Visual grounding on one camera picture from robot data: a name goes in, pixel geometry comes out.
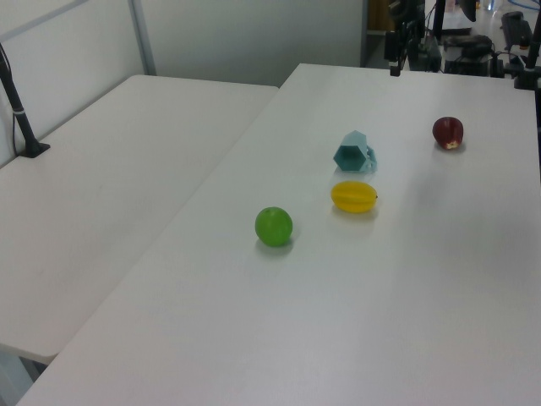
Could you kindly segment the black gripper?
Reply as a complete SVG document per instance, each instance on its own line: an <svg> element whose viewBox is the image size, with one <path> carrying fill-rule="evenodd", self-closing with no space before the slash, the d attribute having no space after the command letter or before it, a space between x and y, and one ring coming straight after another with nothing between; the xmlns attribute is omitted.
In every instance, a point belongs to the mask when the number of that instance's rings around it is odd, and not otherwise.
<svg viewBox="0 0 541 406"><path fill-rule="evenodd" d="M421 70L423 37L425 33L424 0L392 0L388 2L389 16L395 31L385 33L385 60L390 75L401 73L401 49L399 42L406 42L407 61L410 70Z"/></svg>

